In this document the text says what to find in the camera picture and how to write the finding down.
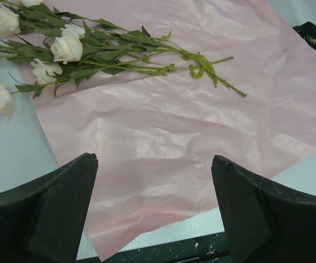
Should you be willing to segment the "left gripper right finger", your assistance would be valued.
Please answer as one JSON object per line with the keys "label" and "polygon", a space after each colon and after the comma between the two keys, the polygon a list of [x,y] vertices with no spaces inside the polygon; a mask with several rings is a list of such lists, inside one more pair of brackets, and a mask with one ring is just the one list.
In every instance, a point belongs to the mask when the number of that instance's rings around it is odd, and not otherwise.
{"label": "left gripper right finger", "polygon": [[316,262],[316,196],[220,155],[211,172],[233,262]]}

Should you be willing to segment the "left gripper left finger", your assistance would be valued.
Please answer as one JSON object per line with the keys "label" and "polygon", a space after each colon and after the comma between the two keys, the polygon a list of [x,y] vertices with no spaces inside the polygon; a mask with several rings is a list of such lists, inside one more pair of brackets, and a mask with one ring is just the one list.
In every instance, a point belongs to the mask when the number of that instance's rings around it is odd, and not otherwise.
{"label": "left gripper left finger", "polygon": [[76,262],[98,160],[84,153],[0,193],[0,262]]}

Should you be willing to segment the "pink tissue paper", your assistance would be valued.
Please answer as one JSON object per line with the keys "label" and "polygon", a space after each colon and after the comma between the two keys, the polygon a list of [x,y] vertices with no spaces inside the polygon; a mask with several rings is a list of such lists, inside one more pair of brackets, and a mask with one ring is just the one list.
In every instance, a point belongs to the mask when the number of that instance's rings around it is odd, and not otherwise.
{"label": "pink tissue paper", "polygon": [[33,104],[59,164],[82,153],[99,168],[78,258],[223,231],[211,177],[222,155],[316,195],[316,52],[293,30],[316,1],[47,1],[128,30],[141,26],[209,60],[208,76],[96,74]]}

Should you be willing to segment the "pink artificial flower bunch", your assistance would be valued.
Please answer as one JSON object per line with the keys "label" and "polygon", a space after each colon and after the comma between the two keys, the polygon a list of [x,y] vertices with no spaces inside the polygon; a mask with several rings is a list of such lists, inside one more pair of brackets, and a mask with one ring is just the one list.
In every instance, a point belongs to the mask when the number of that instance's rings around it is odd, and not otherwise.
{"label": "pink artificial flower bunch", "polygon": [[62,85],[80,85],[99,72],[115,76],[123,71],[151,76],[177,72],[175,64],[163,65],[153,56],[176,53],[189,63],[193,79],[207,75],[214,84],[235,87],[218,76],[215,64],[201,53],[191,53],[170,40],[151,36],[145,28],[129,31],[105,19],[89,19],[47,7],[43,1],[0,1],[0,59],[15,65],[29,64],[35,82],[17,82],[16,93]]}

